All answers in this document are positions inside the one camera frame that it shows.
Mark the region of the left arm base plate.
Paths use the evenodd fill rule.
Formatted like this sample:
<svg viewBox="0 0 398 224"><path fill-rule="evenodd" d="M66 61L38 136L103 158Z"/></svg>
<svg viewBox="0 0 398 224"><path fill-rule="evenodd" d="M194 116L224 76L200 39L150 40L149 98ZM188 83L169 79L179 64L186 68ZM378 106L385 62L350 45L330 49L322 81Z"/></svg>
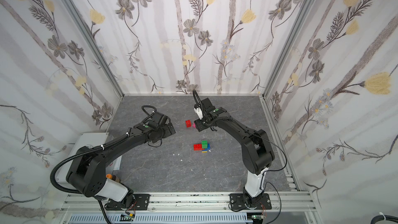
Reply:
<svg viewBox="0 0 398 224"><path fill-rule="evenodd" d="M108 211L146 211L150 194L127 194L120 202L109 199L105 204Z"/></svg>

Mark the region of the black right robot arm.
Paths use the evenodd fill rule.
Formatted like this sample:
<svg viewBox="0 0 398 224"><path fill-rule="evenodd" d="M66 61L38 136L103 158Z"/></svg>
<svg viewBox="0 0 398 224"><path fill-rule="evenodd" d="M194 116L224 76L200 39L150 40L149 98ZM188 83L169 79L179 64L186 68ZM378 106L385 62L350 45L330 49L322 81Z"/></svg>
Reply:
<svg viewBox="0 0 398 224"><path fill-rule="evenodd" d="M199 117L194 121L199 132L208 128L215 131L218 127L240 144L243 164L248 170L243 199L247 207L254 208L263 197L265 175L275 159L267 133L240 123L224 108L213 106L208 98L195 99L194 111Z"/></svg>

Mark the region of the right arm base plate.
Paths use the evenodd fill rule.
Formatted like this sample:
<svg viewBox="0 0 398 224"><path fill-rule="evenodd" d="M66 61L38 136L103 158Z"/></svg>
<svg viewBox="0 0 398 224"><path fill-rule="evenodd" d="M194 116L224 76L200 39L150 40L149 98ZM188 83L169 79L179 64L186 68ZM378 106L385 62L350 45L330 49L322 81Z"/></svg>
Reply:
<svg viewBox="0 0 398 224"><path fill-rule="evenodd" d="M271 210L272 205L268 194L262 193L252 198L249 194L229 194L229 208L232 211L243 210Z"/></svg>

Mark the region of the green lego brick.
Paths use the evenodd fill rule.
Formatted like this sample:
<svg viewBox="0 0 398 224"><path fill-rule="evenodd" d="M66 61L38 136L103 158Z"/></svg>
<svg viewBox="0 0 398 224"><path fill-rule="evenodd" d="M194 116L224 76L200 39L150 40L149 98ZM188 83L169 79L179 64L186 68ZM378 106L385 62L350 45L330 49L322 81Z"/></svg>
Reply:
<svg viewBox="0 0 398 224"><path fill-rule="evenodd" d="M202 149L207 149L208 148L208 142L207 141L202 141L201 145L202 145Z"/></svg>

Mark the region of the long red lego brick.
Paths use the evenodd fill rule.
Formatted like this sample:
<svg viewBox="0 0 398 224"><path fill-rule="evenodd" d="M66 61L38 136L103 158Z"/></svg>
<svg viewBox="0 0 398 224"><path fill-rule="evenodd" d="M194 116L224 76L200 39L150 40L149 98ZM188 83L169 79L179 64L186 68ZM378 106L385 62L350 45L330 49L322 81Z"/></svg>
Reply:
<svg viewBox="0 0 398 224"><path fill-rule="evenodd" d="M202 144L194 144L193 149L194 151L201 151L203 149Z"/></svg>

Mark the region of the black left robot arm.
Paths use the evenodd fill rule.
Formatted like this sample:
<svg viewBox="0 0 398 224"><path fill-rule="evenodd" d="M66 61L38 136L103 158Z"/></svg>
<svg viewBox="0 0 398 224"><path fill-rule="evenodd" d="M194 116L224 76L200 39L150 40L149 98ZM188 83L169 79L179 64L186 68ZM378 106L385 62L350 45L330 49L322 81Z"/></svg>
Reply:
<svg viewBox="0 0 398 224"><path fill-rule="evenodd" d="M146 143L156 143L175 134L168 116L154 112L121 137L100 146L78 149L66 181L87 198L106 198L121 209L132 206L134 191L106 175L109 165L131 149Z"/></svg>

